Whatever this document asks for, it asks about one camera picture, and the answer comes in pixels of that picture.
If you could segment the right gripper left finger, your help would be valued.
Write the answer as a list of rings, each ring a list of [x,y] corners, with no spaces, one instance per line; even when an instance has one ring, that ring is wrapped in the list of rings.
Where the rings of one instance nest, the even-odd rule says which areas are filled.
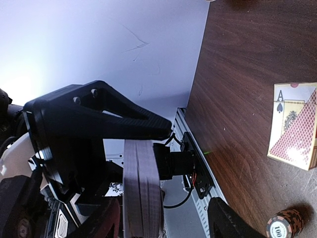
[[[27,102],[24,117],[49,181],[86,187],[104,170],[104,139],[165,140],[171,122],[127,99],[103,81],[71,84]]]

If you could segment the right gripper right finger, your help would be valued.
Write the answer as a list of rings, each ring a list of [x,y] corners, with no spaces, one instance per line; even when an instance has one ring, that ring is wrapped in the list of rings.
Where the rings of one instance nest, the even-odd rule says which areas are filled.
[[[220,197],[210,199],[208,221],[211,238],[264,238]]]

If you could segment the red-backed card deck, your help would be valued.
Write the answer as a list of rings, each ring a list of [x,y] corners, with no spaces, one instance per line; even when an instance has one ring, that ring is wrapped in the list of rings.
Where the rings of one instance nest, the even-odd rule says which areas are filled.
[[[159,238],[164,214],[152,141],[125,140],[123,190],[124,237]]]

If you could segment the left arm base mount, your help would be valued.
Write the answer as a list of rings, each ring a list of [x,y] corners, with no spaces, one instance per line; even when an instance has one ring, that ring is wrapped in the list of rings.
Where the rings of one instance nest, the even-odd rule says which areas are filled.
[[[179,146],[180,151],[172,152],[171,148],[164,144],[153,144],[159,178],[170,180],[174,176],[193,176],[198,197],[204,199],[214,182],[190,133],[183,134]]]

